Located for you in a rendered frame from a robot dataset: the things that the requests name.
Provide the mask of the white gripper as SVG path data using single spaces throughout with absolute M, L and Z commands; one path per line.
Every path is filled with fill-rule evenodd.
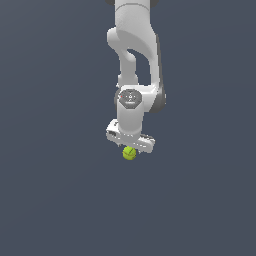
M 118 129 L 118 121 L 116 119 L 113 119 L 107 126 L 106 137 L 109 141 L 116 143 L 118 146 L 130 146 L 137 149 L 139 152 L 151 153 L 155 145 L 155 139 L 145 134 L 141 134 L 135 142 L 125 142 L 121 138 L 121 133 Z

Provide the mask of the yellow-green tennis ball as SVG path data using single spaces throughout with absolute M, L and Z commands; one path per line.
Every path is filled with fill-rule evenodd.
M 136 157 L 136 149 L 132 148 L 132 147 L 129 147 L 129 146 L 126 146 L 123 149 L 123 157 L 126 160 L 133 160 Z

